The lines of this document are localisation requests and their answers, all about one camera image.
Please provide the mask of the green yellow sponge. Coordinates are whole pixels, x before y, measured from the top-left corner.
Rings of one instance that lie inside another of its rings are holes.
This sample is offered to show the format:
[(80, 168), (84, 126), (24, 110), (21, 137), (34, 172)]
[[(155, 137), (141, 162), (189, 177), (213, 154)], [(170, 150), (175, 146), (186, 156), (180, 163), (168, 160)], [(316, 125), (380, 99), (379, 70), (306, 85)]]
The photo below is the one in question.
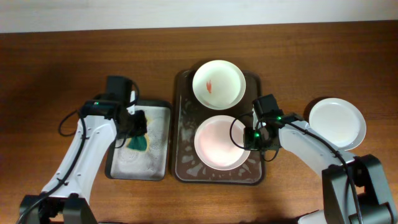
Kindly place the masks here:
[(134, 120), (133, 127), (130, 129), (127, 135), (129, 139), (127, 148), (141, 152), (146, 151), (148, 147), (148, 140), (146, 139), (147, 133), (148, 128), (146, 117), (137, 117)]

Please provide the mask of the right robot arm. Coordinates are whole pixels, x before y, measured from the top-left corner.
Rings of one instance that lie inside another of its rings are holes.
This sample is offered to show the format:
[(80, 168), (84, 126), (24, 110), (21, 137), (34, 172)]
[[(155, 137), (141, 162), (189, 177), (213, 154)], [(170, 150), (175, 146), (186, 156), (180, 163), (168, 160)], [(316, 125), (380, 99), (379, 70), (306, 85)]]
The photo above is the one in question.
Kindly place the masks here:
[(280, 148), (296, 155), (322, 179), (323, 209), (297, 223), (397, 223), (397, 209), (383, 166), (374, 155), (351, 152), (366, 135), (353, 104), (339, 98), (317, 102), (308, 120), (284, 114), (273, 95), (253, 101), (253, 126), (244, 129), (247, 151)]

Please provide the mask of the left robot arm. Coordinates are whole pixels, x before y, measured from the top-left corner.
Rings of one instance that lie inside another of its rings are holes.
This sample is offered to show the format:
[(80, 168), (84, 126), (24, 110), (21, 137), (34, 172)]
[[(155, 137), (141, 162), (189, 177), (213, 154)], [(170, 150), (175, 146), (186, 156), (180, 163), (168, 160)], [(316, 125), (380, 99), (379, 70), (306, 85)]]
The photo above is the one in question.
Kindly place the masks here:
[(137, 102), (88, 100), (75, 111), (79, 120), (73, 141), (54, 176), (38, 195), (26, 195), (18, 223), (50, 223), (62, 214), (64, 223), (96, 223), (89, 206), (101, 161), (118, 139), (142, 135), (144, 112)]

